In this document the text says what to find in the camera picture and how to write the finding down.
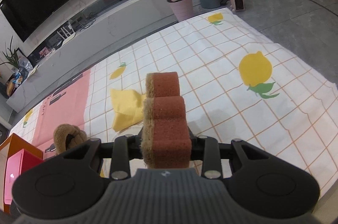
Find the yellow lemon print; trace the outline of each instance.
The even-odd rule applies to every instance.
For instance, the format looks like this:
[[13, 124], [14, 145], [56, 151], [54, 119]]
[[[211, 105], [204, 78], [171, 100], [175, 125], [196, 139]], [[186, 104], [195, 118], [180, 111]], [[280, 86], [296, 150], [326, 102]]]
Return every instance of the yellow lemon print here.
[[33, 113], [33, 109], [30, 109], [24, 116], [24, 119], [23, 119], [23, 128], [25, 127], [25, 125], [27, 124], [27, 121], [28, 119], [30, 118], [30, 116], [32, 115]]
[[213, 14], [208, 17], [208, 21], [214, 25], [221, 25], [220, 23], [222, 20], [223, 20], [223, 15], [221, 13]]
[[110, 75], [110, 79], [115, 79], [123, 74], [124, 70], [126, 69], [126, 63], [122, 62], [120, 66]]
[[248, 91], [253, 91], [265, 99], [279, 95], [266, 95], [276, 82], [264, 83], [271, 77], [273, 67], [262, 52], [247, 54], [239, 63], [238, 69], [244, 85], [248, 86]]

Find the yellow cloth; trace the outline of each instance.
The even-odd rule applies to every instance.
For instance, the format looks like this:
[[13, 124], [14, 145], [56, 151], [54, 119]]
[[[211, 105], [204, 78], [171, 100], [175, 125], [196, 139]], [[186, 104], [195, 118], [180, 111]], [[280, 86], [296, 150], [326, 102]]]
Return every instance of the yellow cloth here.
[[121, 131], [143, 119], [143, 101], [145, 95], [134, 90], [110, 90], [112, 106], [115, 112], [113, 130]]

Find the black circular pad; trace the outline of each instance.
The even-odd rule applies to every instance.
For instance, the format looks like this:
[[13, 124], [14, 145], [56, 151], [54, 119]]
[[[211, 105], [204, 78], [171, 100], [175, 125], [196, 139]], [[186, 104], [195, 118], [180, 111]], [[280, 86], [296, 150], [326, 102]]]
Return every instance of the black circular pad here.
[[56, 197], [71, 191], [75, 186], [75, 181], [67, 174], [48, 174], [40, 177], [35, 186], [40, 194]]
[[294, 191], [296, 183], [284, 174], [265, 174], [257, 179], [257, 187], [271, 196], [285, 196]]
[[86, 158], [63, 154], [24, 172], [12, 187], [21, 213], [39, 219], [61, 219], [93, 206], [104, 193], [104, 181]]
[[269, 218], [294, 218], [310, 212], [319, 198], [317, 181], [309, 173], [261, 152], [261, 157], [242, 153], [240, 169], [228, 179], [232, 198], [248, 211]]

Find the stuffed toy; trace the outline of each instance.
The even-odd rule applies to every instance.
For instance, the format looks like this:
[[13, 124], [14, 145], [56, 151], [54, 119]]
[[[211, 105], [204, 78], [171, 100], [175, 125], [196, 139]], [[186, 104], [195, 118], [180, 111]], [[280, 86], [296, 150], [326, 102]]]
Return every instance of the stuffed toy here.
[[70, 124], [61, 124], [53, 133], [56, 154], [69, 150], [76, 145], [87, 141], [87, 135], [79, 127]]

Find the red sponge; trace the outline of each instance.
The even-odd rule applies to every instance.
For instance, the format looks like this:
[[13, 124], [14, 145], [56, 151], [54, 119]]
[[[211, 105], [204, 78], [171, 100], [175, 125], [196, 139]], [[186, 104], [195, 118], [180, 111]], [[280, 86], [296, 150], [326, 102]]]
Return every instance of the red sponge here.
[[181, 96], [164, 96], [179, 94], [178, 82], [177, 73], [148, 74], [146, 78], [146, 86], [154, 86], [152, 91], [147, 89], [147, 94], [155, 94], [153, 98], [145, 100], [143, 110], [141, 149], [144, 161], [150, 168], [189, 166], [191, 140], [184, 99]]

